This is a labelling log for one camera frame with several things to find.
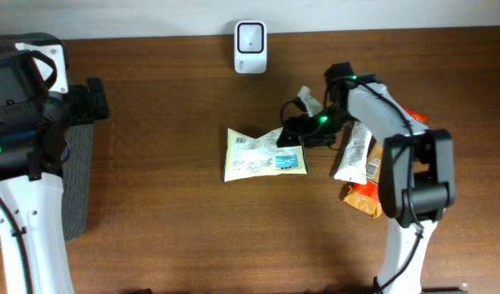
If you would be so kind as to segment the beige foil snack bag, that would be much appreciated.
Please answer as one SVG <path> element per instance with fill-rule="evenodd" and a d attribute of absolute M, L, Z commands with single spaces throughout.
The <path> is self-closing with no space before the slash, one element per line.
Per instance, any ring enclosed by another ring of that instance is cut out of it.
<path fill-rule="evenodd" d="M 256 176 L 307 174 L 305 153 L 301 145 L 296 143 L 293 147 L 277 146 L 282 130 L 280 127 L 252 138 L 228 128 L 223 181 Z"/>

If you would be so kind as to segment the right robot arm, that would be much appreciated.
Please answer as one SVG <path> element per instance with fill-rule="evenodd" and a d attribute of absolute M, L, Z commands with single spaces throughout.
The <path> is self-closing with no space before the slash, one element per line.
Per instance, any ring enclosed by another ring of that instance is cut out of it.
<path fill-rule="evenodd" d="M 301 99 L 291 101 L 302 113 L 279 119 L 277 145 L 331 145 L 345 124 L 367 127 L 382 146 L 378 196 L 389 219 L 383 265 L 369 292 L 420 293 L 431 235 L 455 201 L 453 138 L 414 119 L 374 73 L 356 74 L 349 63 L 337 63 L 324 81 L 323 106 L 314 114 Z"/>

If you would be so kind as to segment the white tube pouch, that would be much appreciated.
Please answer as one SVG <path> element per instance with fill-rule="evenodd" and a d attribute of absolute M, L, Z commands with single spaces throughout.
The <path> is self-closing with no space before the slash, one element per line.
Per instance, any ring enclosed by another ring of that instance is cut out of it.
<path fill-rule="evenodd" d="M 365 185 L 368 148 L 371 131 L 361 122 L 355 122 L 339 167 L 333 178 L 354 184 Z"/>

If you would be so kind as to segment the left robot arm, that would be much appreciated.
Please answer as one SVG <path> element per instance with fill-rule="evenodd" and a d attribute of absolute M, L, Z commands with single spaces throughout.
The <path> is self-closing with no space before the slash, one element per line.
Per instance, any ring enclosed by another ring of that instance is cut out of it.
<path fill-rule="evenodd" d="M 64 43 L 0 36 L 0 249 L 10 293 L 71 293 L 66 242 L 87 227 L 103 83 L 74 83 Z"/>

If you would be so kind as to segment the orange spaghetti packet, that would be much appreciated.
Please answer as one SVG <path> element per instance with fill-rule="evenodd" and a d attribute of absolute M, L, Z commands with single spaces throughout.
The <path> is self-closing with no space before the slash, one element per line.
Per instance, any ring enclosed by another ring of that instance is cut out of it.
<path fill-rule="evenodd" d="M 382 214 L 382 205 L 378 196 L 378 181 L 382 165 L 383 148 L 379 142 L 375 142 L 373 147 L 368 148 L 366 162 L 365 185 L 349 182 L 349 191 L 343 199 L 344 203 L 377 218 Z"/>

